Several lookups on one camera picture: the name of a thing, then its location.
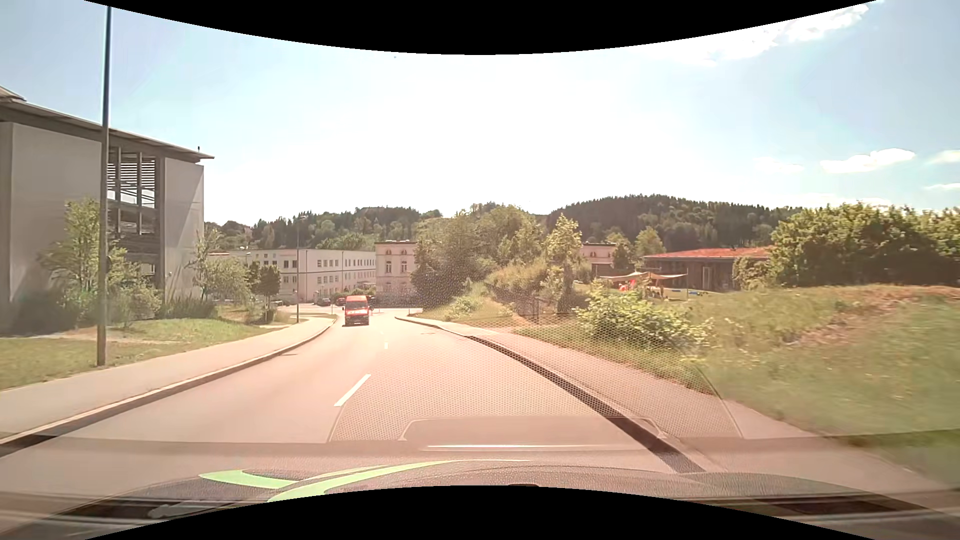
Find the van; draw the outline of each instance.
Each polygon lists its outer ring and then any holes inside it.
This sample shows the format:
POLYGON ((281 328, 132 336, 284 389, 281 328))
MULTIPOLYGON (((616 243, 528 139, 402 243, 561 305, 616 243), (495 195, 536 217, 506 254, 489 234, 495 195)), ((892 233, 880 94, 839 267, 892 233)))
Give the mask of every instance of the van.
POLYGON ((347 296, 344 304, 344 326, 370 324, 370 301, 364 295, 347 296))

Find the lamp post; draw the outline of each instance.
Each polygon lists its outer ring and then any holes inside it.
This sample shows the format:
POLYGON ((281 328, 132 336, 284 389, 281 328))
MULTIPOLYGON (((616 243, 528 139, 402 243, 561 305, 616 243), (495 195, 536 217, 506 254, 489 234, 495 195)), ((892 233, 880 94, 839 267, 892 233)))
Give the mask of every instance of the lamp post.
MULTIPOLYGON (((107 265, 109 253, 107 251, 107 164, 110 160, 110 129, 109 129, 109 100, 110 100, 110 28, 112 26, 113 8, 107 6, 107 31, 104 38, 104 118, 101 127, 103 140, 100 142, 100 264, 97 268, 97 366, 107 365, 107 265)), ((120 161, 123 156, 117 151, 116 187, 117 198, 120 193, 120 161)), ((117 227, 120 223, 117 215, 117 227)))
POLYGON ((300 216, 294 222, 294 230, 297 232, 297 287, 294 288, 294 300, 297 301, 297 323, 300 322, 300 222, 305 219, 304 216, 300 216))

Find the sky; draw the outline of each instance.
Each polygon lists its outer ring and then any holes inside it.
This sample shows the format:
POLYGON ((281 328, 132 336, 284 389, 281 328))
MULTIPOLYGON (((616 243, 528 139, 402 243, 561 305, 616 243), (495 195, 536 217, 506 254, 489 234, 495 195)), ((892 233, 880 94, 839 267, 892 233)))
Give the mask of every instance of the sky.
MULTIPOLYGON (((0 86, 101 118, 103 6, 0 3, 0 86)), ((110 126, 205 160, 205 218, 666 194, 960 205, 960 2, 577 53, 445 56, 114 11, 110 126)))

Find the road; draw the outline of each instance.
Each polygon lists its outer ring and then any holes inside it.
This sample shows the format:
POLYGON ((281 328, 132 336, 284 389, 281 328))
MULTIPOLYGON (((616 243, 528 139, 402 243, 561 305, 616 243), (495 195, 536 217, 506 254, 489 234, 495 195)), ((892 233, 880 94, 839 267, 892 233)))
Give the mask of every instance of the road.
MULTIPOLYGON (((424 445, 623 445, 631 457, 617 465, 671 472, 517 361, 396 320, 401 313, 383 309, 369 326, 337 323, 287 355, 8 455, 0 459, 2 489, 95 498, 233 468, 355 467, 372 457, 331 463, 310 449, 401 438, 424 445)), ((0 520, 0 529, 11 524, 0 520)))

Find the modern building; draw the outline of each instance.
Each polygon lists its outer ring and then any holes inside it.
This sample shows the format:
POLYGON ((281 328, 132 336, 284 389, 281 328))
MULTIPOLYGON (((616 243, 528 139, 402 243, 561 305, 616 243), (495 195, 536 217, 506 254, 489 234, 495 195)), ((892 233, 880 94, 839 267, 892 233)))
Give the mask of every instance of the modern building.
MULTIPOLYGON (((36 258, 63 239, 67 201, 99 200, 102 129, 0 87, 0 331, 50 284, 36 258)), ((204 167, 213 157, 109 132, 108 227, 167 296, 195 291, 189 262, 204 231, 204 167)))
POLYGON ((414 271, 413 240, 386 240, 374 243, 376 251, 376 297, 383 306, 410 301, 417 291, 410 283, 414 271))
POLYGON ((314 295, 332 296, 375 284, 376 257, 371 251, 316 249, 232 250, 244 264, 270 264, 280 272, 279 300, 313 302, 314 295))
POLYGON ((643 266, 661 275, 686 274, 671 283, 676 287, 725 292, 736 290, 733 262, 741 257, 767 259, 769 255, 766 248, 708 248, 648 255, 643 266))
POLYGON ((584 242, 580 248, 581 257, 593 268, 594 276, 613 276, 613 249, 616 244, 609 242, 584 242))

